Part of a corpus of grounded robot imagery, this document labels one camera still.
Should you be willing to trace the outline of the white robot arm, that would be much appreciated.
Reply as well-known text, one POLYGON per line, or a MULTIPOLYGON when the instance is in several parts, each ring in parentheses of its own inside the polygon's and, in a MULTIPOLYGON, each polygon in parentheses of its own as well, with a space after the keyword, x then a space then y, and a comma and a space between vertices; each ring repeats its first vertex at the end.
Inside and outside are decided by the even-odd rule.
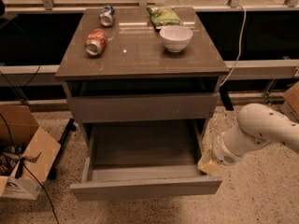
POLYGON ((266 105, 243 106, 237 123, 221 133, 197 163, 200 171, 219 172, 240 162, 251 151, 279 143, 299 153, 299 124, 266 105))

